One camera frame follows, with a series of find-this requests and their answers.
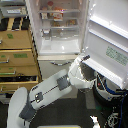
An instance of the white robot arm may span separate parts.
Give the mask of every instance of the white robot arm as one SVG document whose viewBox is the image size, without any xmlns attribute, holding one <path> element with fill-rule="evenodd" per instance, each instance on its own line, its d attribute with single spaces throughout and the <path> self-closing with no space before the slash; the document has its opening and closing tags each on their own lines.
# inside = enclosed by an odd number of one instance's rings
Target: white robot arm
<svg viewBox="0 0 128 128">
<path fill-rule="evenodd" d="M 10 100 L 7 128 L 29 128 L 36 111 L 68 94 L 72 90 L 71 85 L 76 88 L 92 88 L 95 79 L 87 81 L 84 69 L 81 68 L 82 61 L 89 58 L 90 56 L 78 56 L 69 72 L 61 70 L 34 86 L 30 92 L 24 87 L 19 88 Z"/>
</svg>

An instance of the drawer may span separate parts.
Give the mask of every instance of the drawer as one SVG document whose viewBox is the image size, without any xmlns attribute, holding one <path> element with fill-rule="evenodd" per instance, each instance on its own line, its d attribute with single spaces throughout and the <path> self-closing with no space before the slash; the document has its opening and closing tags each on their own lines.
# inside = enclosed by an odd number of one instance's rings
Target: drawer
<svg viewBox="0 0 128 128">
<path fill-rule="evenodd" d="M 38 75 L 37 66 L 0 67 L 0 77 Z"/>
<path fill-rule="evenodd" d="M 0 50 L 1 66 L 35 65 L 32 50 Z"/>
<path fill-rule="evenodd" d="M 24 82 L 0 82 L 0 93 L 14 93 L 18 88 L 25 87 L 27 90 L 38 84 L 38 77 L 32 81 Z"/>
<path fill-rule="evenodd" d="M 31 48 L 27 30 L 0 32 L 0 49 Z"/>
<path fill-rule="evenodd" d="M 66 69 L 68 71 L 73 60 L 38 60 L 38 62 L 43 80 L 49 78 L 62 69 Z"/>
<path fill-rule="evenodd" d="M 25 6 L 0 7 L 4 17 L 25 17 L 27 15 Z"/>
</svg>

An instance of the open refrigerator door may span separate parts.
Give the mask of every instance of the open refrigerator door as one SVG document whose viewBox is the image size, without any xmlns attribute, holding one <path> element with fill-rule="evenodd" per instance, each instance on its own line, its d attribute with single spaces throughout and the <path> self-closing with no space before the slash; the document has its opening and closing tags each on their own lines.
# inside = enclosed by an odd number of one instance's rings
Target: open refrigerator door
<svg viewBox="0 0 128 128">
<path fill-rule="evenodd" d="M 86 27 L 86 0 L 26 0 L 38 54 L 81 52 Z"/>
<path fill-rule="evenodd" d="M 128 1 L 91 0 L 86 26 L 85 63 L 128 89 Z"/>
</svg>

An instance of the handle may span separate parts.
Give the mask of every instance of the handle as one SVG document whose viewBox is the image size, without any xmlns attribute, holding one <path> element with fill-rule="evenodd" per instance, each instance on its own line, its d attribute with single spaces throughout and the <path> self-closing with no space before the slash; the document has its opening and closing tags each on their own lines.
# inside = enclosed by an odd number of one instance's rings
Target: handle
<svg viewBox="0 0 128 128">
<path fill-rule="evenodd" d="M 0 39 L 0 44 L 2 44 L 2 39 Z"/>
<path fill-rule="evenodd" d="M 9 59 L 7 59 L 7 61 L 1 61 L 0 64 L 3 64 L 3 63 L 9 63 Z"/>
<path fill-rule="evenodd" d="M 1 90 L 0 90 L 0 92 L 3 92 L 3 93 L 6 93 L 6 92 L 15 92 L 19 88 L 19 86 L 18 86 L 18 88 L 16 90 L 6 90 L 6 91 L 3 91 L 3 87 L 4 86 L 2 86 L 1 87 Z"/>
<path fill-rule="evenodd" d="M 0 73 L 0 75 L 15 75 L 16 74 L 16 71 L 14 72 L 9 72 L 9 73 Z"/>
<path fill-rule="evenodd" d="M 50 62 L 50 63 L 53 64 L 53 65 L 56 65 L 56 66 L 64 66 L 64 65 L 69 64 L 71 62 L 69 61 L 69 62 L 66 62 L 66 63 L 63 63 L 63 64 L 57 64 L 55 62 Z"/>
</svg>

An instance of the gray floor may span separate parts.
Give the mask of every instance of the gray floor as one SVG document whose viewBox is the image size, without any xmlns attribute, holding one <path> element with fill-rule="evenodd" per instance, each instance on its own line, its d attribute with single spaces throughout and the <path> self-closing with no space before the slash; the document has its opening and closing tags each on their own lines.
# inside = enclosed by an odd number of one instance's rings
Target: gray floor
<svg viewBox="0 0 128 128">
<path fill-rule="evenodd" d="M 77 99 L 61 99 L 40 109 L 32 120 L 30 128 L 44 125 L 79 125 L 82 128 L 93 128 L 90 116 L 97 116 L 101 128 L 106 119 L 101 110 L 87 109 L 85 93 L 79 91 Z M 0 128 L 6 128 L 8 105 L 0 103 Z"/>
</svg>

